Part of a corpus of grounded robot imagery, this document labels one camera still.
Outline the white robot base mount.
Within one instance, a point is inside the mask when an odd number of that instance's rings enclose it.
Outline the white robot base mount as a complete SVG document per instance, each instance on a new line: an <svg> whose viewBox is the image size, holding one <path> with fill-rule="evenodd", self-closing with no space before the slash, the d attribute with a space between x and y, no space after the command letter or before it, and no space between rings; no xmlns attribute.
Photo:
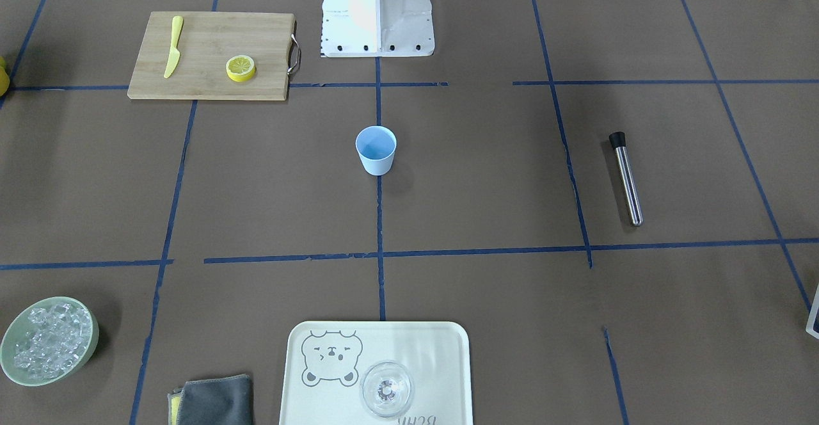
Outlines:
<svg viewBox="0 0 819 425"><path fill-rule="evenodd" d="M322 0L322 57L426 57L435 49L432 0Z"/></svg>

